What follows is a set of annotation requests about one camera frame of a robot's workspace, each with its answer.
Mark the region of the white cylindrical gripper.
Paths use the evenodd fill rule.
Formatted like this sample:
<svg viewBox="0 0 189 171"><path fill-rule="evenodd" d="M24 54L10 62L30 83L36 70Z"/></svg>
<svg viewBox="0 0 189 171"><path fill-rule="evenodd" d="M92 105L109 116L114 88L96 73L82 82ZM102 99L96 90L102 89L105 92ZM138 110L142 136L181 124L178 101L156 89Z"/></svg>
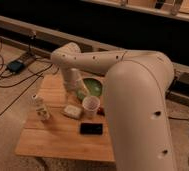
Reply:
<svg viewBox="0 0 189 171"><path fill-rule="evenodd" d="M83 100L88 94L84 81L82 80L80 71L76 68L66 68L61 70L63 82L67 91L76 91L77 98Z"/></svg>

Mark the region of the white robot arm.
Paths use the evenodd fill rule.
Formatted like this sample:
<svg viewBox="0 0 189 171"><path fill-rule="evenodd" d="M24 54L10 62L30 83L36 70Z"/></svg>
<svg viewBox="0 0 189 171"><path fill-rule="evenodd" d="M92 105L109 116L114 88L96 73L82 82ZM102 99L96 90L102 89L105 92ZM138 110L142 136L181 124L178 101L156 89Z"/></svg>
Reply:
<svg viewBox="0 0 189 171"><path fill-rule="evenodd" d="M72 89L74 68L104 78L103 106L117 171L177 171L166 91L173 64L150 50L82 52L68 43L51 53L64 84Z"/></svg>

